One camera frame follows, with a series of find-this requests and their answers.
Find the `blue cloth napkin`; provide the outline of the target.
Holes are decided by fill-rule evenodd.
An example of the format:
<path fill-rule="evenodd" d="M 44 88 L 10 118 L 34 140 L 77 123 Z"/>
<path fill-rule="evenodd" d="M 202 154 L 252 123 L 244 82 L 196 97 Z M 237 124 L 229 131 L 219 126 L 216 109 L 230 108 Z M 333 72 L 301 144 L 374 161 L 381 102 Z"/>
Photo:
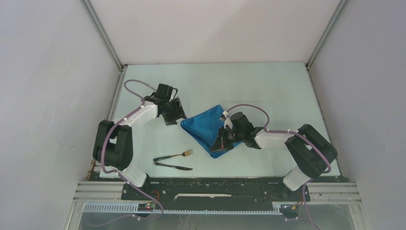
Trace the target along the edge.
<path fill-rule="evenodd" d="M 181 128 L 191 135 L 214 159 L 229 152 L 229 150 L 210 152 L 210 148 L 218 137 L 219 128 L 224 125 L 224 123 L 220 121 L 220 116 L 223 112 L 224 109 L 218 104 L 180 123 Z"/>

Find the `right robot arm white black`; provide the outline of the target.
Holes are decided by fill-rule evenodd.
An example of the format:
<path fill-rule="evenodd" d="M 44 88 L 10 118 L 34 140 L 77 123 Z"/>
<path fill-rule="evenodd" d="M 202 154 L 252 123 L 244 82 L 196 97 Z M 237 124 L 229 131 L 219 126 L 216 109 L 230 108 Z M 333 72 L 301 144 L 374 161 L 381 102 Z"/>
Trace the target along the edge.
<path fill-rule="evenodd" d="M 331 163 L 338 156 L 333 145 L 309 124 L 296 131 L 269 130 L 253 126 L 242 112 L 231 116 L 223 112 L 220 120 L 224 125 L 219 128 L 210 153 L 232 150 L 239 142 L 258 150 L 275 148 L 289 151 L 296 166 L 285 175 L 283 184 L 278 188 L 279 196 L 284 200 L 293 199 L 302 185 L 329 173 Z"/>

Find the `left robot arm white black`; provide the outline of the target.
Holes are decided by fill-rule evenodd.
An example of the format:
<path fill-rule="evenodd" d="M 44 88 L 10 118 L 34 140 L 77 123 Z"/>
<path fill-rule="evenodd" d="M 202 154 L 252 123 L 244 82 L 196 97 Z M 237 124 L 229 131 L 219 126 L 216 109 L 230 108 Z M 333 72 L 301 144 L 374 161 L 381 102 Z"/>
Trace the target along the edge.
<path fill-rule="evenodd" d="M 114 173 L 134 185 L 133 194 L 139 199 L 147 199 L 151 195 L 151 186 L 145 183 L 148 175 L 139 169 L 134 160 L 133 131 L 160 116 L 167 126 L 186 119 L 177 92 L 178 89 L 161 83 L 129 114 L 113 121 L 102 120 L 98 125 L 93 158 L 101 164 L 104 173 Z"/>

